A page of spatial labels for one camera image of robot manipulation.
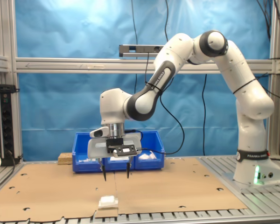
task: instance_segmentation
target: small wooden block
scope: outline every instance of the small wooden block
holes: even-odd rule
[[[61,153],[58,157],[58,165],[71,165],[72,164],[72,154],[71,153]]]

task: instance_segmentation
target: blue plastic bin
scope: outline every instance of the blue plastic bin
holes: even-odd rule
[[[102,172],[98,161],[87,161],[87,147],[90,140],[89,133],[76,133],[72,159],[73,159],[73,171],[76,173],[96,173]]]
[[[80,172],[101,172],[98,161],[87,161],[87,147],[90,140],[89,133],[76,133],[72,160],[73,171]],[[149,148],[159,152],[165,152],[164,146],[157,131],[143,132],[143,139],[141,141],[142,148]],[[143,150],[141,154],[135,156],[132,160],[131,170],[152,170],[162,169],[164,167],[164,155],[154,153],[157,159],[154,160],[139,160],[142,154],[150,154],[148,150]],[[110,158],[104,158],[102,163],[105,165],[106,171],[126,170],[127,161],[111,161]]]
[[[142,148],[152,149],[158,152],[165,152],[163,143],[157,131],[143,132],[143,139],[141,141]],[[162,169],[164,167],[165,155],[153,152],[156,159],[154,160],[140,160],[142,154],[150,154],[149,150],[143,150],[141,154],[135,156],[135,169],[136,170],[152,170]]]

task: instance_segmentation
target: blue backdrop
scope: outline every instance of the blue backdrop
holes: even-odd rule
[[[16,0],[19,57],[118,58],[120,44],[135,44],[130,0]],[[138,44],[165,44],[165,0],[133,0]],[[191,37],[217,29],[246,59],[267,59],[264,16],[254,0],[168,0],[168,37]],[[24,159],[56,160],[70,152],[76,132],[100,127],[99,95],[114,87],[133,93],[134,74],[19,74]],[[177,75],[162,97],[182,123],[186,138],[177,156],[202,155],[204,75]],[[138,88],[144,76],[138,75]],[[235,97],[221,75],[208,75],[205,151],[235,154],[238,144]],[[157,105],[148,121],[126,128],[159,131],[165,150],[175,151],[182,133]]]

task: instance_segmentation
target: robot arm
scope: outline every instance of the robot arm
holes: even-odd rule
[[[265,167],[275,170],[277,179],[280,168],[268,159],[265,149],[265,128],[263,119],[268,118],[274,110],[271,98],[264,91],[252,74],[244,56],[238,47],[218,31],[208,31],[195,39],[186,34],[176,34],[170,39],[157,55],[154,66],[155,73],[140,92],[130,95],[121,89],[105,91],[100,96],[100,113],[102,127],[91,132],[94,139],[89,141],[88,157],[104,158],[110,156],[135,156],[141,147],[140,140],[133,139],[134,148],[124,145],[125,119],[138,121],[152,117],[158,97],[169,81],[178,73],[182,66],[202,64],[212,59],[222,73],[231,92],[237,98],[239,125],[238,153],[245,153],[244,161],[239,160],[235,177],[239,182],[249,184],[255,172],[247,174],[246,167],[258,166],[261,161],[268,161]],[[103,139],[106,147],[97,150],[95,138]]]
[[[125,116],[138,121],[151,118],[161,91],[186,61],[201,64],[210,59],[217,64],[245,115],[265,119],[273,113],[273,101],[255,79],[235,43],[217,31],[208,31],[194,40],[186,34],[177,34],[168,41],[155,59],[156,72],[152,78],[143,90],[125,101]]]

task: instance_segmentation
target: cardboard sheet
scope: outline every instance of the cardboard sheet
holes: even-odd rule
[[[114,195],[118,209],[98,210],[102,196]],[[118,214],[245,209],[195,158],[167,159],[159,171],[74,174],[72,166],[26,165],[0,191],[0,221],[52,222]]]
[[[119,214],[245,209],[196,158],[168,159],[162,171],[115,174]]]
[[[102,174],[74,174],[69,165],[26,165],[0,191],[0,221],[91,217],[106,195],[116,195],[114,173],[105,182]]]

